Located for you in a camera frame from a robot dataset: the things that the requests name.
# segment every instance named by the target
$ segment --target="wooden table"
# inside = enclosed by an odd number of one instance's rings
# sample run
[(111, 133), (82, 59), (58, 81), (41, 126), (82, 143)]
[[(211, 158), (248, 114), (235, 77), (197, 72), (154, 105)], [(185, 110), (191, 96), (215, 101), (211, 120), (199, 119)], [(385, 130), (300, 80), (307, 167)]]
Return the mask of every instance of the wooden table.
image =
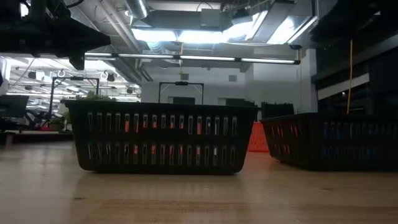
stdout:
[(232, 176), (96, 174), (72, 142), (0, 149), (0, 223), (398, 223), (398, 174), (249, 153)]

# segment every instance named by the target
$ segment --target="black plastic basket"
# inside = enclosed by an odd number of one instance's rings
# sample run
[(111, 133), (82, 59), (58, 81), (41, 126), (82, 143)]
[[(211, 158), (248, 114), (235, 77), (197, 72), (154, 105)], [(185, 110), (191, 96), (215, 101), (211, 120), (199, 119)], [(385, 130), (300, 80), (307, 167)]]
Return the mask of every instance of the black plastic basket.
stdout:
[(231, 174), (257, 108), (65, 100), (78, 162), (100, 172)]
[(396, 170), (398, 122), (304, 113), (262, 120), (271, 156), (310, 170)]

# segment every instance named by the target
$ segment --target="black bin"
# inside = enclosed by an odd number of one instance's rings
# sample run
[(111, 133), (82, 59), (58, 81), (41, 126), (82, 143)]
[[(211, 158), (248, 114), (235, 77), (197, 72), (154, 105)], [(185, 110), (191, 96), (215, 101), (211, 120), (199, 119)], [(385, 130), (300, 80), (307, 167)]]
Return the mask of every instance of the black bin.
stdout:
[(232, 174), (257, 108), (65, 100), (78, 162), (99, 172)]
[(398, 122), (304, 113), (263, 119), (271, 156), (310, 170), (396, 170)]

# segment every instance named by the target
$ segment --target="metal frame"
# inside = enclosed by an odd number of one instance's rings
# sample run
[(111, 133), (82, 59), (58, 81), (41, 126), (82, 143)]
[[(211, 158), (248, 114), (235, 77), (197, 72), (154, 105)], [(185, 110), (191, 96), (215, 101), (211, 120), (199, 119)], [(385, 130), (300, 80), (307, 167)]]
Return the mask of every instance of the metal frame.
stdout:
[(187, 85), (201, 85), (201, 104), (203, 105), (203, 95), (205, 94), (205, 84), (204, 83), (189, 83), (189, 82), (159, 82), (159, 95), (157, 102), (160, 103), (160, 88), (163, 84), (174, 84), (177, 86), (187, 86)]
[(83, 78), (83, 77), (52, 77), (52, 84), (51, 84), (51, 96), (50, 96), (50, 108), (49, 108), (49, 118), (51, 118), (51, 114), (52, 114), (52, 101), (54, 98), (54, 89), (57, 86), (55, 86), (55, 81), (57, 79), (62, 80), (61, 82), (65, 81), (66, 79), (69, 80), (75, 80), (75, 81), (83, 81), (83, 80), (96, 80), (97, 81), (97, 86), (96, 86), (96, 90), (95, 93), (98, 95), (98, 89), (100, 88), (100, 79), (99, 78)]

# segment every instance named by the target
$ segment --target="basket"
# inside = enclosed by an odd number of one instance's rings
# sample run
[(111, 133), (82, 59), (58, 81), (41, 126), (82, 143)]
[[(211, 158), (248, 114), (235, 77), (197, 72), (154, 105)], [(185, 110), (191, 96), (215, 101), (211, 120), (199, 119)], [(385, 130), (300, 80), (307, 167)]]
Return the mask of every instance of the basket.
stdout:
[(304, 113), (261, 121), (271, 156), (310, 170), (396, 170), (398, 122)]
[(232, 174), (258, 108), (64, 100), (84, 170)]

